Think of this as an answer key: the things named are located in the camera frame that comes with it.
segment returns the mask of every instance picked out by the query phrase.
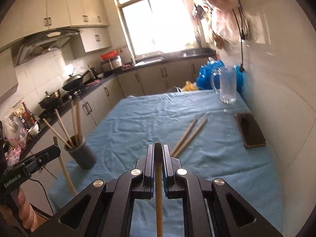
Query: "glass mug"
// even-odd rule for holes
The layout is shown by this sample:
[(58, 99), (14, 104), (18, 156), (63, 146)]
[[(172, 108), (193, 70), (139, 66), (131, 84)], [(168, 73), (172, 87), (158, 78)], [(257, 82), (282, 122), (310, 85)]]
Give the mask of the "glass mug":
[[(217, 89), (214, 84), (216, 75), (219, 75), (220, 89)], [(220, 93), (223, 103), (234, 103), (236, 101), (237, 76), (234, 67), (220, 67), (218, 70), (213, 70), (211, 85), (216, 93)]]

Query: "power cord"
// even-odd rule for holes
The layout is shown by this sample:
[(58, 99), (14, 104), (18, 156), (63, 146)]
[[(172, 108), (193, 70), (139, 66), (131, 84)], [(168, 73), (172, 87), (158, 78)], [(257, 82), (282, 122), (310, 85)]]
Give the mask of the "power cord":
[(242, 16), (241, 16), (241, 11), (240, 11), (240, 8), (238, 8), (239, 10), (239, 13), (240, 13), (240, 18), (241, 18), (241, 30), (240, 30), (240, 27), (239, 27), (239, 22), (238, 22), (238, 19), (237, 19), (237, 16), (236, 16), (236, 13), (235, 13), (235, 10), (233, 9), (233, 13), (235, 15), (235, 19), (236, 19), (236, 22), (237, 22), (237, 26), (238, 26), (238, 30), (239, 30), (239, 35), (240, 35), (240, 38), (241, 38), (241, 64), (240, 64), (240, 68), (239, 68), (239, 71), (240, 72), (244, 72), (244, 53), (243, 53), (243, 48), (242, 48), (242, 40), (245, 39), (245, 33), (244, 33), (244, 30), (243, 30), (243, 25), (242, 25)]
[(48, 201), (48, 204), (49, 204), (49, 206), (51, 207), (52, 213), (54, 214), (52, 205), (51, 205), (51, 203), (49, 202), (49, 199), (48, 199), (48, 197), (47, 197), (47, 194), (46, 194), (46, 191), (45, 191), (44, 186), (41, 184), (41, 182), (40, 182), (39, 180), (35, 180), (35, 179), (32, 179), (32, 178), (30, 178), (30, 180), (33, 181), (33, 182), (38, 182), (38, 183), (42, 186), (42, 188), (43, 188), (43, 190), (44, 190), (44, 193), (45, 193), (45, 196), (46, 196), (46, 199), (47, 199), (47, 201)]

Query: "gray cup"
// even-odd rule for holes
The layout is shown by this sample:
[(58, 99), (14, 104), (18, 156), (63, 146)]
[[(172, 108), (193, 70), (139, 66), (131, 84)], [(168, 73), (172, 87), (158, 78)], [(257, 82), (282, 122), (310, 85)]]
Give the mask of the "gray cup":
[[(72, 136), (71, 140), (75, 143), (75, 137)], [(83, 138), (83, 141), (80, 145), (73, 150), (64, 146), (64, 149), (69, 152), (70, 156), (78, 163), (82, 169), (90, 169), (94, 166), (97, 161), (96, 155), (92, 152), (90, 147), (87, 145), (86, 140)]]

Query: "black smartphone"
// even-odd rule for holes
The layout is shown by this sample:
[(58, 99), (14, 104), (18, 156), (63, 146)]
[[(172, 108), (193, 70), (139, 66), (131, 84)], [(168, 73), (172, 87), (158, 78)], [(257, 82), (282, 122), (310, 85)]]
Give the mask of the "black smartphone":
[(235, 114), (235, 120), (244, 140), (246, 148), (265, 146), (266, 140), (263, 133), (258, 126), (253, 114), (251, 113), (238, 113)]

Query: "blue tablecloth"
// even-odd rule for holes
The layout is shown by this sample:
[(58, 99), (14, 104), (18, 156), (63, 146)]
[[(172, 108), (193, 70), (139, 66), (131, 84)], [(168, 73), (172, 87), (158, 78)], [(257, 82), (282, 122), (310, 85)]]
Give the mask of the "blue tablecloth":
[[(98, 157), (95, 166), (83, 170), (72, 160), (70, 177), (78, 192), (95, 179), (117, 179), (146, 156), (149, 144), (159, 141), (172, 149), (194, 117), (206, 115), (207, 124), (179, 156), (183, 168), (199, 178), (223, 178), (282, 231), (282, 194), (271, 151), (268, 146), (244, 148), (234, 119), (238, 112), (249, 112), (240, 96), (224, 104), (212, 90), (123, 99), (87, 138)], [(56, 180), (49, 197), (58, 208), (72, 199), (65, 178)], [(181, 200), (164, 197), (163, 216), (165, 236), (184, 236)], [(155, 224), (154, 199), (136, 200), (131, 237), (154, 236)]]

